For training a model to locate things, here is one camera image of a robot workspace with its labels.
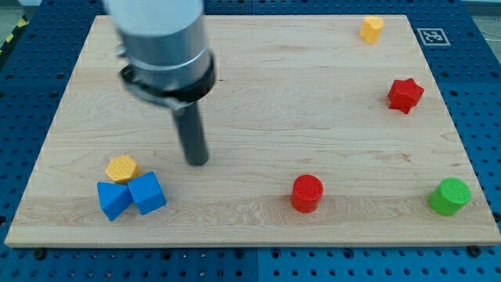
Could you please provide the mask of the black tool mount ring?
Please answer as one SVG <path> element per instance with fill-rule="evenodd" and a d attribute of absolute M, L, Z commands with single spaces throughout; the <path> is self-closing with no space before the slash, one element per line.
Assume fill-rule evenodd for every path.
<path fill-rule="evenodd" d="M 184 88 L 172 91 L 157 89 L 141 82 L 131 64 L 122 68 L 119 74 L 126 89 L 134 96 L 154 105 L 178 111 L 197 102 L 212 90 L 216 72 L 214 54 L 211 50 L 208 52 L 208 58 L 209 66 L 201 79 Z"/>

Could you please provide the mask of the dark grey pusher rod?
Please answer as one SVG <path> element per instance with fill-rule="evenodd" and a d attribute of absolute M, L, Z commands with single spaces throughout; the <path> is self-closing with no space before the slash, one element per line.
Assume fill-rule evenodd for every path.
<path fill-rule="evenodd" d="M 206 164 L 208 150 L 198 103 L 175 110 L 173 117 L 186 162 L 192 166 Z"/>

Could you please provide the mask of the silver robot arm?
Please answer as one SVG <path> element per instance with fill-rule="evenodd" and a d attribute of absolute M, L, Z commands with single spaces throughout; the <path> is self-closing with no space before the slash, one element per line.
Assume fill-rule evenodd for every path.
<path fill-rule="evenodd" d="M 213 88 L 216 67 L 201 0 L 103 0 L 128 61 L 120 76 L 139 99 L 171 110 L 186 161 L 204 165 L 208 150 L 198 101 Z"/>

